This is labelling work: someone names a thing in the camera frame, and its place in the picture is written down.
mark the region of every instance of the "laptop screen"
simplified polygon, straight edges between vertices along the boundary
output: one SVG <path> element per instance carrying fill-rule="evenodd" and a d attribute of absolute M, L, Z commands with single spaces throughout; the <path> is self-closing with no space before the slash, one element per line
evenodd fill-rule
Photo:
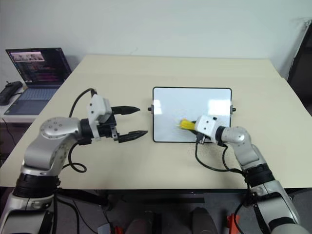
<path fill-rule="evenodd" d="M 27 86 L 61 85 L 71 73 L 61 48 L 6 50 Z"/>

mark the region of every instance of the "yellow object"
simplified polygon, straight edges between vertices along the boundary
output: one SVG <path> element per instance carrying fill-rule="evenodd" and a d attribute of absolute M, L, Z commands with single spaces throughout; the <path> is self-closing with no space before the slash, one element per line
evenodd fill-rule
<path fill-rule="evenodd" d="M 180 128 L 187 130 L 194 130 L 195 124 L 193 122 L 188 121 L 187 119 L 183 119 L 180 122 Z"/>

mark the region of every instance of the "white wall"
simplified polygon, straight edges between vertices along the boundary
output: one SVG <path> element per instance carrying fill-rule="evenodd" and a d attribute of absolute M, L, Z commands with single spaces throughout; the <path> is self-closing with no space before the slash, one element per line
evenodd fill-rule
<path fill-rule="evenodd" d="M 0 0 L 0 79 L 19 79 L 5 49 L 85 54 L 270 58 L 286 77 L 312 0 Z"/>

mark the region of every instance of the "whiteboard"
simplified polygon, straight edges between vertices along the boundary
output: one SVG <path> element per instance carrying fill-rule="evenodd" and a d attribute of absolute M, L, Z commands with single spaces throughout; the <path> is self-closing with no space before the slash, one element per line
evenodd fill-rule
<path fill-rule="evenodd" d="M 195 134 L 179 127 L 182 119 L 196 121 L 201 115 L 209 115 L 230 127 L 231 108 L 230 88 L 154 87 L 153 140 L 195 142 Z"/>

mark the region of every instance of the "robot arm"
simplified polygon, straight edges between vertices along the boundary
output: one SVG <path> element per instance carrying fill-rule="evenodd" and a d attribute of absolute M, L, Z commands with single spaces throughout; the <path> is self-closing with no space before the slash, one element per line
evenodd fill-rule
<path fill-rule="evenodd" d="M 201 116 L 195 124 L 195 130 L 209 137 L 213 143 L 230 144 L 241 167 L 246 183 L 251 186 L 255 200 L 254 210 L 263 233 L 297 233 L 308 232 L 300 226 L 299 215 L 287 193 L 275 180 L 264 157 L 251 137 L 242 127 L 224 127 L 217 118 Z"/>
<path fill-rule="evenodd" d="M 139 111 L 136 107 L 111 107 L 107 99 L 93 94 L 88 104 L 88 119 L 55 117 L 45 121 L 38 137 L 28 146 L 16 187 L 9 195 L 0 220 L 0 234 L 40 233 L 41 224 L 51 213 L 54 193 L 67 154 L 77 144 L 111 137 L 119 143 L 137 139 L 147 131 L 120 135 L 115 115 Z"/>

